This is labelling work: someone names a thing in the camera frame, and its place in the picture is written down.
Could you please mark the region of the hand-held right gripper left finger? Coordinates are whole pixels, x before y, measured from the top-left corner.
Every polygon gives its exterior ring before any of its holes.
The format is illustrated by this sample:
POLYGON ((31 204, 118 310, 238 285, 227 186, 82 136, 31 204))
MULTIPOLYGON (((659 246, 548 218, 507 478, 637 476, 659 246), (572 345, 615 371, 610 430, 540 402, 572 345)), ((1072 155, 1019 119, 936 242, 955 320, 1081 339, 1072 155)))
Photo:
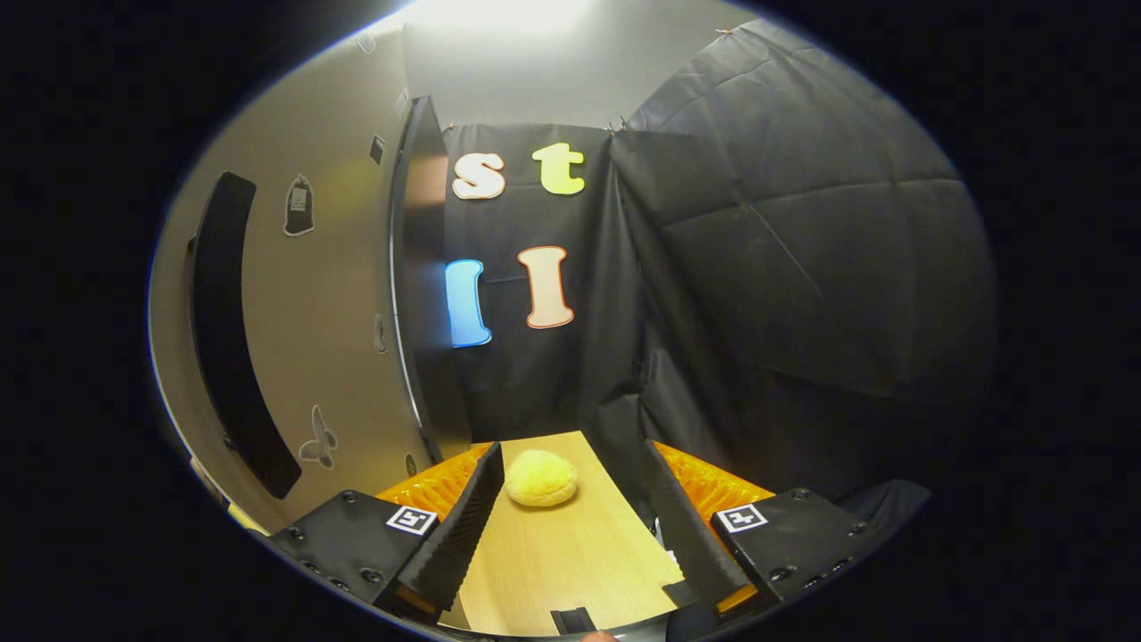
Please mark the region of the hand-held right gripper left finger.
POLYGON ((501 444, 484 444, 378 496, 334 493, 268 541, 362 603, 439 618, 456 601, 504 479, 501 444))

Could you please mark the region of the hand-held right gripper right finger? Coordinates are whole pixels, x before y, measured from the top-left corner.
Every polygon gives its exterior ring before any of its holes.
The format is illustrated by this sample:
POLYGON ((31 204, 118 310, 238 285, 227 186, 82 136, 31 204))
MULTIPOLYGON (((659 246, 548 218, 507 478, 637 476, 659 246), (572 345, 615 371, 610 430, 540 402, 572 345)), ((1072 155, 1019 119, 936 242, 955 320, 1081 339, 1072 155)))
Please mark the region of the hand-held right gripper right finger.
POLYGON ((645 440, 644 482, 682 582, 680 606, 718 618, 793 603, 855 568, 881 544, 873 522, 806 488, 774 493, 667 444, 645 440))

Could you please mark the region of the dark grey cabinet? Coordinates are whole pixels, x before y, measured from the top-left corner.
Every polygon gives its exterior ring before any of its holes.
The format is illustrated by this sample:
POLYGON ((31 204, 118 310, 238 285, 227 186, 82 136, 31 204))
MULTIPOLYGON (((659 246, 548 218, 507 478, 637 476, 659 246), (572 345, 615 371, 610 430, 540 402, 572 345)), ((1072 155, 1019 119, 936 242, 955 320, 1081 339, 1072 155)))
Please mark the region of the dark grey cabinet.
POLYGON ((410 104, 389 198, 393 333, 416 431, 432 464, 472 444, 446 292, 450 166, 429 96, 410 104))

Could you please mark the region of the grey cabinet door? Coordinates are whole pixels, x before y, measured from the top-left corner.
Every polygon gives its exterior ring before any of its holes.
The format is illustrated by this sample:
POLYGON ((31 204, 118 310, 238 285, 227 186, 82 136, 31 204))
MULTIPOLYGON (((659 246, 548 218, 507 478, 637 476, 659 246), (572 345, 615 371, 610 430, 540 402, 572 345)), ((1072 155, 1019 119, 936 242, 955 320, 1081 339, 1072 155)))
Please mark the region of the grey cabinet door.
POLYGON ((148 284, 160 407, 207 489, 270 535, 334 491, 383 491, 428 464, 393 333, 389 198, 412 97, 399 29, 363 29, 224 123, 168 208, 148 284), (256 184, 242 301, 257 381, 301 468, 273 499, 210 401, 189 314, 194 237, 224 171, 256 184))

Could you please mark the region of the black cabinet door handle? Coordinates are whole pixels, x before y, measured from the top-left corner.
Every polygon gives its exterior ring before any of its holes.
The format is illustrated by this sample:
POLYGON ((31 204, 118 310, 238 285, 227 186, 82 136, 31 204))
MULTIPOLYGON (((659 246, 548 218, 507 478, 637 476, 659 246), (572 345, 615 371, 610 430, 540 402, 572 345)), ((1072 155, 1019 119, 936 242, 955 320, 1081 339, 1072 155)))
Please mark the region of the black cabinet door handle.
POLYGON ((224 171, 194 237, 189 314, 205 390, 233 452, 273 499, 285 499, 301 468, 257 381, 243 308, 243 247, 256 184, 224 171))

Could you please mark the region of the yellow round sponge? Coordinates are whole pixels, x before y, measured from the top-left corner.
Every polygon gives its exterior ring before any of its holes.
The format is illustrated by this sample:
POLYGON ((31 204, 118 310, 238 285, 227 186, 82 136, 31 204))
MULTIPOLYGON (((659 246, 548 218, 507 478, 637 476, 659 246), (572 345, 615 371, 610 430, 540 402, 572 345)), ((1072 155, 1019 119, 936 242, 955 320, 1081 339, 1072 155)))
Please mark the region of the yellow round sponge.
POLYGON ((555 507, 578 491, 578 468, 555 452, 529 449, 505 468, 509 499, 525 507, 555 507))

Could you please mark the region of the black backdrop cloth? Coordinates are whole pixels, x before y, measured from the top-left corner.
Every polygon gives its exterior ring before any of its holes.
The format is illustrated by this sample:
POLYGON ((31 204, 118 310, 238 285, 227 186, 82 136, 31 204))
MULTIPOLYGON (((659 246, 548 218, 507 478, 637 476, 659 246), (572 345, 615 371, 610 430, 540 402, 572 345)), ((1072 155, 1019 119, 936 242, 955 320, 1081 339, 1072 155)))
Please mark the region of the black backdrop cloth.
POLYGON ((755 18, 613 130, 464 123, 505 193, 446 203, 489 342, 474 441, 580 431, 652 511, 644 439, 881 533, 929 506, 989 383, 996 276, 949 159, 859 70, 755 18))

